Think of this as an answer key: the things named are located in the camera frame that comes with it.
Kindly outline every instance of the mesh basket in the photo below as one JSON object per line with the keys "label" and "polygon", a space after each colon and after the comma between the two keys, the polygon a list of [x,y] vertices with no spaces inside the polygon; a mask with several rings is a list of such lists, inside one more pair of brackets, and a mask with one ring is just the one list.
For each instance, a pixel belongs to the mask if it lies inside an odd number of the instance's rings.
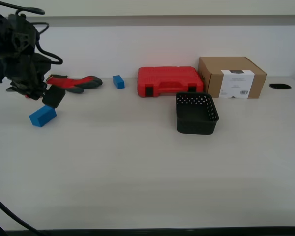
{"label": "mesh basket", "polygon": [[211,95],[203,92],[176,94],[177,130],[184,134],[212,134],[219,116]]}

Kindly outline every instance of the red case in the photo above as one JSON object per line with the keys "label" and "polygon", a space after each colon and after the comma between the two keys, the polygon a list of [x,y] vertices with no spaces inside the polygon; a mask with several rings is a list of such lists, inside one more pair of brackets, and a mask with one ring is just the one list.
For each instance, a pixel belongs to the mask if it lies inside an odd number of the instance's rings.
{"label": "red case", "polygon": [[158,97],[161,93],[202,92],[203,82],[191,66],[141,67],[138,95]]}

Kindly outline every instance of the black cable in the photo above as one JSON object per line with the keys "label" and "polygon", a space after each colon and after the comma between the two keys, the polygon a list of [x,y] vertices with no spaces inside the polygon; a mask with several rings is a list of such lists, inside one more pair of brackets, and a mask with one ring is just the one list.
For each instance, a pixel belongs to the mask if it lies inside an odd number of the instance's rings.
{"label": "black cable", "polygon": [[50,64],[54,64],[54,65],[62,65],[63,60],[60,57],[58,57],[57,55],[43,50],[39,44],[39,41],[36,42],[36,47],[42,54],[45,54],[47,56],[50,56],[50,57],[58,60],[58,61],[39,61],[40,63],[50,63]]}
{"label": "black cable", "polygon": [[45,15],[45,11],[39,8],[34,8],[34,7],[22,7],[22,6],[17,6],[17,5],[13,5],[13,4],[9,4],[9,3],[5,3],[0,1],[0,5],[1,6],[6,6],[9,8],[13,8],[13,9],[17,9],[17,13],[20,13],[21,11],[27,11],[27,12],[31,12],[34,14],[38,14],[38,15]]}
{"label": "black cable", "polygon": [[32,22],[33,25],[46,25],[45,29],[43,29],[39,34],[44,33],[49,28],[48,22]]}
{"label": "black cable", "polygon": [[13,220],[15,220],[17,223],[19,223],[20,225],[22,225],[23,227],[27,228],[29,231],[37,234],[38,236],[47,236],[46,234],[43,234],[42,232],[38,231],[37,229],[35,229],[34,227],[30,226],[29,224],[27,224],[26,222],[24,222],[23,220],[21,220],[19,217],[17,217],[15,214],[13,214],[2,202],[0,202],[0,209],[7,214],[8,216],[10,216]]}

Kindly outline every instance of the red glove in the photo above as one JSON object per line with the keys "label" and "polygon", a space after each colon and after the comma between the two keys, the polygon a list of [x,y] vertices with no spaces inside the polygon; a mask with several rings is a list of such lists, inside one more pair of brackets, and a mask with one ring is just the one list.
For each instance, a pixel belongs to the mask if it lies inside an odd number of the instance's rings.
{"label": "red glove", "polygon": [[85,89],[94,89],[103,84],[102,80],[95,76],[86,76],[82,79],[70,79],[68,76],[62,75],[50,75],[46,83],[56,85],[73,93],[82,93]]}

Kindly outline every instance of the blue cube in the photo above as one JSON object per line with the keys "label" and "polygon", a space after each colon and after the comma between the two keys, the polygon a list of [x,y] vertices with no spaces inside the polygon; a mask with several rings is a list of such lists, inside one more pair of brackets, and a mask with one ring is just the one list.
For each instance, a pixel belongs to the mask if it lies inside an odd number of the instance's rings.
{"label": "blue cube", "polygon": [[117,89],[124,89],[124,80],[120,75],[113,76],[114,84]]}
{"label": "blue cube", "polygon": [[31,123],[38,127],[43,127],[49,121],[57,116],[54,108],[49,106],[44,106],[38,111],[34,112],[29,116]]}

